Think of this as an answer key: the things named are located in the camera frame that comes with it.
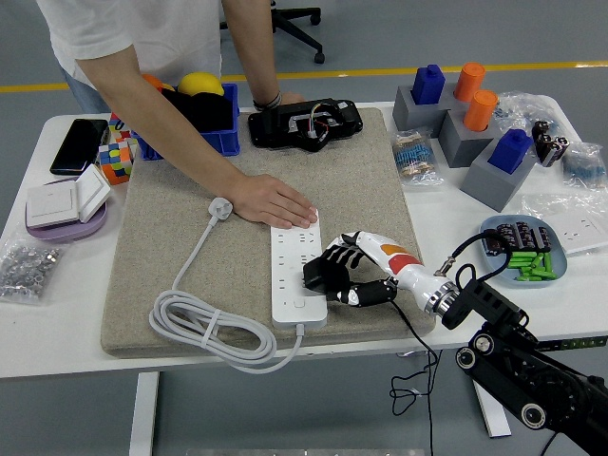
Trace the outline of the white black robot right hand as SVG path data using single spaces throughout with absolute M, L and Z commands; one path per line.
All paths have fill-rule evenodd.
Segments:
M 366 258 L 387 276 L 366 283 L 350 279 L 350 269 Z M 335 238 L 321 256 L 303 266 L 303 284 L 310 291 L 352 307 L 392 301 L 400 290 L 413 293 L 418 307 L 428 313 L 457 292 L 446 277 L 436 275 L 396 241 L 358 231 Z

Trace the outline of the person's right hand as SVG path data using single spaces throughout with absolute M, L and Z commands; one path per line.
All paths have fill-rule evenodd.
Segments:
M 270 175 L 238 177 L 227 187 L 225 198 L 237 214 L 268 226 L 308 228 L 317 222 L 316 208 L 298 191 Z

